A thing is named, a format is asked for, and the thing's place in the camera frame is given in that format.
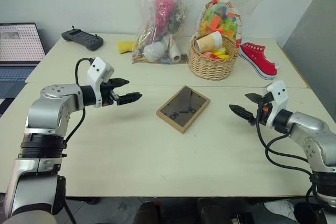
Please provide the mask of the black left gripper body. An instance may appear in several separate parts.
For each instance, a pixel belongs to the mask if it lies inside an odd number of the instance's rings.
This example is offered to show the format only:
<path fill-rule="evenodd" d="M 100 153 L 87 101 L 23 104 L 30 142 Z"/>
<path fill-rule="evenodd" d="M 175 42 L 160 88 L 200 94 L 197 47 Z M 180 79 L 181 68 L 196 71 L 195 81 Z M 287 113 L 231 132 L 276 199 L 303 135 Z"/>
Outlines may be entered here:
<path fill-rule="evenodd" d="M 117 105 L 120 104 L 119 96 L 117 94 L 112 94 L 114 88 L 117 88 L 119 86 L 120 85 L 118 81 L 103 82 L 100 85 L 102 106 L 109 106 L 112 105 L 114 102 L 116 102 Z"/>

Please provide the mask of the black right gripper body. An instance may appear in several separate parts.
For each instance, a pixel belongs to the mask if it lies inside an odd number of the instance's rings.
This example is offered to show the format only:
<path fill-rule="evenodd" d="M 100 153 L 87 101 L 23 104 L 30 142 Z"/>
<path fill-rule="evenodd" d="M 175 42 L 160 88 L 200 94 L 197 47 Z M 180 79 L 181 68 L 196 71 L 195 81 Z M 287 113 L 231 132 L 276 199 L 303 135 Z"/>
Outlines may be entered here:
<path fill-rule="evenodd" d="M 257 119 L 259 123 L 266 126 L 267 120 L 272 112 L 272 102 L 271 101 L 254 101 L 254 103 L 258 104 L 257 115 L 254 119 L 253 126 L 256 125 Z"/>

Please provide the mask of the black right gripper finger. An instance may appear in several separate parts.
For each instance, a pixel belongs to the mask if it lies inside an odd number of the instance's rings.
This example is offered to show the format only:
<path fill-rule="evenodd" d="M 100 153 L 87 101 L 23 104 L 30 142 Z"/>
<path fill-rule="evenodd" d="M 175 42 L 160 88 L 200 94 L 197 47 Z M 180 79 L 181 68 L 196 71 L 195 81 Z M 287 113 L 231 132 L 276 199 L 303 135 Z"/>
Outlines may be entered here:
<path fill-rule="evenodd" d="M 274 100 L 273 94 L 271 92 L 268 92 L 264 95 L 248 93 L 245 94 L 245 97 L 247 97 L 253 103 L 271 103 Z"/>
<path fill-rule="evenodd" d="M 234 114 L 246 120 L 251 126 L 256 125 L 256 118 L 251 112 L 247 111 L 245 108 L 234 104 L 230 104 L 229 108 Z"/>

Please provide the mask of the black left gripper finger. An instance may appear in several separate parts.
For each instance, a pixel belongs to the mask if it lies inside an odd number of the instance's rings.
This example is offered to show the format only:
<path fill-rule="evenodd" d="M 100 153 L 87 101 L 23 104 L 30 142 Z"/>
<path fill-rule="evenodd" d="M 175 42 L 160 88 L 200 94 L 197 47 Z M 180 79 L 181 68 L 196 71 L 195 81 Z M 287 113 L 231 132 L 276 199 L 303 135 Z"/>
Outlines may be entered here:
<path fill-rule="evenodd" d="M 119 88 L 123 85 L 126 85 L 128 84 L 129 81 L 128 80 L 125 80 L 125 79 L 122 79 L 122 78 L 112 78 L 110 79 L 110 84 L 113 85 L 115 88 Z"/>
<path fill-rule="evenodd" d="M 133 103 L 137 100 L 139 100 L 142 97 L 142 94 L 139 92 L 132 92 L 127 93 L 125 95 L 119 96 L 119 98 L 116 100 L 117 105 L 125 105 L 128 103 Z"/>

